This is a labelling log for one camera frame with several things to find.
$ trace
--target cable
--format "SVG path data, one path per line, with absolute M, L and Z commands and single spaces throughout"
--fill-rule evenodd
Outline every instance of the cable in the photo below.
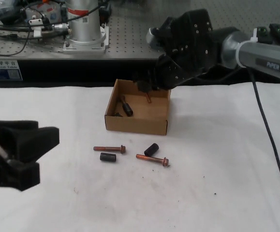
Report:
M 210 84 L 217 84 L 217 83 L 225 81 L 226 79 L 230 78 L 231 76 L 237 74 L 240 70 L 241 70 L 241 68 L 235 69 L 232 72 L 230 72 L 229 74 L 227 74 L 226 76 L 224 76 L 220 79 L 216 79 L 216 80 L 208 80 L 208 79 L 203 79 L 201 77 L 194 77 L 194 79 L 197 80 L 197 81 L 207 82 L 207 83 L 210 83 Z
M 52 38 L 56 38 L 56 37 L 59 37 L 59 36 L 65 36 L 65 35 L 68 35 L 68 34 L 69 33 L 67 31 L 62 31 L 62 32 L 53 33 L 53 34 L 50 34 L 50 35 L 43 35 L 42 38 L 40 38 L 40 37 L 30 37 L 28 40 L 52 39 Z M 12 40 L 12 41 L 25 40 L 26 39 L 26 37 L 25 38 L 24 37 L 18 37 L 17 34 L 0 35 L 0 38 L 9 39 L 9 40 Z
M 27 8 L 33 6 L 33 5 L 38 5 L 38 4 L 40 4 L 40 3 L 39 3 L 39 2 L 31 3 L 31 4 L 27 5 L 27 6 L 25 7 L 25 9 L 27 9 Z M 51 25 L 55 25 L 55 24 L 61 24 L 61 23 L 71 22 L 71 21 L 73 21 L 73 20 L 77 20 L 77 19 L 79 19 L 79 18 L 83 18 L 83 17 L 85 17 L 85 16 L 88 16 L 89 14 L 91 14 L 91 13 L 93 13 L 94 11 L 98 10 L 100 7 L 101 7 L 101 6 L 97 6 L 97 7 L 93 8 L 91 11 L 88 11 L 86 14 L 83 14 L 83 15 L 80 15 L 80 16 L 78 16 L 78 17 L 71 18 L 71 19 L 68 19 L 68 20 L 65 20 L 65 21 L 61 21 L 61 22 L 57 22 L 57 23 L 39 24 L 39 25 L 33 25 L 33 26 L 34 26 L 34 27 L 47 27 L 47 26 L 51 26 Z M 4 16 L 3 18 L 0 18 L 0 21 L 3 20 L 4 18 L 7 18 L 7 17 L 9 17 L 9 15 L 8 15 L 8 16 Z M 28 42 L 28 40 L 29 40 L 29 35 L 30 35 L 30 32 L 31 32 L 31 26 L 28 24 L 28 26 L 24 26 L 24 27 L 28 27 L 29 30 L 28 30 L 28 35 L 27 35 L 27 38 L 26 38 L 26 40 L 25 40 L 25 43 L 24 43 L 23 48 L 22 48 L 19 52 L 16 52 L 16 53 L 14 53 L 14 54 L 3 54 L 3 55 L 0 54 L 0 56 L 7 56 L 7 57 L 9 57 L 9 56 L 14 56 L 14 55 L 17 55 L 17 54 L 21 53 L 21 52 L 25 49 L 25 47 L 26 47 L 26 45 L 27 45 L 27 42 Z
M 74 20 L 77 20 L 77 19 L 80 19 L 80 18 L 83 18 L 83 17 L 85 17 L 85 16 L 88 16 L 88 15 L 90 15 L 91 13 L 93 13 L 93 12 L 95 12 L 96 10 L 98 10 L 100 8 L 100 6 L 97 6 L 97 7 L 95 7 L 95 8 L 93 8 L 91 11 L 88 11 L 86 14 L 83 14 L 83 15 L 80 15 L 80 16 L 78 16 L 78 17 L 74 17 L 74 18 L 71 18 L 71 19 L 68 19 L 68 20 L 65 20 L 65 21 L 60 21 L 60 22 L 56 22 L 56 23 L 46 23 L 46 24 L 38 24 L 38 25 L 33 25 L 34 27 L 48 27 L 48 26 L 51 26 L 51 25 L 56 25 L 56 24 L 61 24 L 61 23 L 68 23 L 68 22 L 71 22 L 71 21 L 74 21 Z M 12 30 L 11 31 L 20 31 L 21 29 L 23 29 L 23 28 L 29 28 L 30 26 L 25 26 L 25 25 L 23 25 L 23 26 L 19 26 L 19 28 L 12 28 Z M 3 25 L 3 28 L 4 29 L 1 29 L 0 28 L 0 30 L 7 30 L 7 29 L 5 29 L 5 28 L 8 28 L 8 25 Z
M 280 171 L 280 158 L 279 158 L 279 154 L 277 152 L 277 148 L 275 146 L 275 142 L 274 142 L 274 139 L 273 139 L 273 136 L 272 136 L 269 124 L 268 124 L 268 122 L 266 120 L 265 113 L 264 113 L 264 110 L 263 110 L 261 102 L 260 102 L 260 97 L 259 97 L 256 81 L 255 81 L 255 78 L 254 78 L 254 74 L 252 73 L 252 70 L 250 70 L 249 68 L 247 68 L 247 70 L 248 70 L 248 73 L 250 75 L 250 79 L 251 79 L 252 85 L 254 87 L 254 91 L 255 91 L 257 103 L 258 103 L 258 106 L 259 106 L 259 110 L 260 110 L 262 119 L 263 119 L 263 121 L 265 123 L 265 128 L 266 128 L 267 134 L 268 134 L 268 136 L 270 138 L 270 141 L 271 141 L 271 144 L 272 144 L 272 147 L 273 147 L 273 151 L 274 151 L 274 155 L 275 155 L 275 159 L 276 159 L 276 163 L 277 163 L 277 166 L 279 167 L 279 171 Z
M 25 40 L 24 46 L 23 46 L 23 48 L 22 48 L 19 52 L 15 52 L 15 53 L 13 53 L 13 54 L 0 54 L 0 57 L 10 57 L 10 56 L 17 55 L 17 54 L 21 53 L 22 51 L 24 51 L 24 49 L 25 49 L 25 47 L 26 47 L 26 45 L 27 45 L 27 42 L 28 42 L 28 40 L 29 40 L 30 32 L 31 32 L 31 28 L 29 28 L 28 35 L 27 35 L 27 38 L 26 38 L 26 40 Z

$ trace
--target silver cylinder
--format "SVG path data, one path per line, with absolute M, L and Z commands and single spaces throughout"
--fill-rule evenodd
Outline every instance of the silver cylinder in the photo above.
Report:
M 98 0 L 66 0 L 68 19 L 85 14 L 98 6 Z M 101 43 L 104 36 L 100 29 L 99 10 L 69 22 L 70 41 L 78 45 Z

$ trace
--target white table surface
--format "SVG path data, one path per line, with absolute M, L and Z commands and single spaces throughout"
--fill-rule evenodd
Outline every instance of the white table surface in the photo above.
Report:
M 258 88 L 280 155 L 280 85 Z M 167 136 L 106 131 L 111 91 L 0 89 L 0 120 L 60 129 L 41 184 L 0 188 L 0 232 L 280 232 L 280 173 L 251 83 L 177 87 Z M 135 158 L 152 143 L 169 168 Z M 92 150 L 121 144 L 116 163 Z

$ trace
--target open cardboard box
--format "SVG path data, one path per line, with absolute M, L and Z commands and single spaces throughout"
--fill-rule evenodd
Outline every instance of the open cardboard box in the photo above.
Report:
M 110 131 L 134 132 L 143 134 L 166 135 L 170 93 L 168 90 L 151 91 L 151 103 L 147 102 L 145 93 L 138 90 L 132 81 L 116 80 L 112 95 L 105 112 L 105 127 Z M 128 117 L 119 101 L 124 95 L 126 103 L 133 110 L 133 116 Z M 114 116 L 120 113 L 123 117 Z

